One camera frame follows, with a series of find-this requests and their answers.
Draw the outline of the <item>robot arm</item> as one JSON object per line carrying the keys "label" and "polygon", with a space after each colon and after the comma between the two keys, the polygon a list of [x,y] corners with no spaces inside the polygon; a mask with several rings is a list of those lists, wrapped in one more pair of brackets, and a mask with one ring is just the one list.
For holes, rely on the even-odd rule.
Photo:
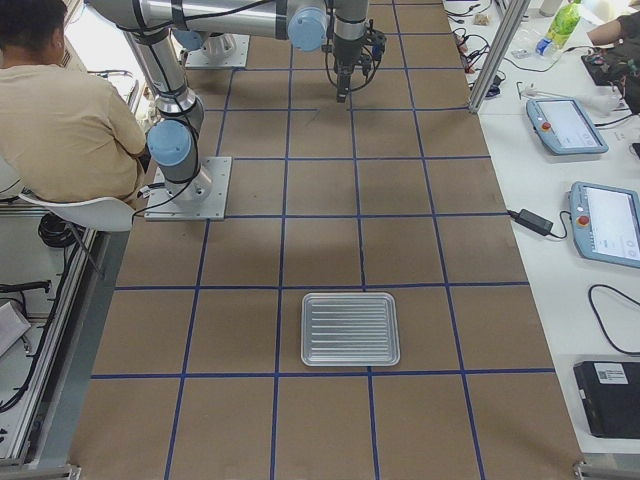
{"label": "robot arm", "polygon": [[364,1],[97,1],[165,120],[230,166],[233,215],[345,215],[357,165],[345,101],[380,51]]}

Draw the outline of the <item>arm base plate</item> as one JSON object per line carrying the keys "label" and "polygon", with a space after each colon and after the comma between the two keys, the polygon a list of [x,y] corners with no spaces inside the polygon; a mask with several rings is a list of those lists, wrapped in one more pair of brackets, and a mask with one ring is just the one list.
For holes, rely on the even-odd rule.
{"label": "arm base plate", "polygon": [[150,192],[144,218],[147,221],[223,221],[231,170],[231,157],[202,157],[199,174],[182,191],[183,185],[166,183],[157,168],[154,182],[162,186]]}
{"label": "arm base plate", "polygon": [[210,36],[198,50],[181,54],[188,70],[244,68],[248,59],[250,37],[239,34]]}

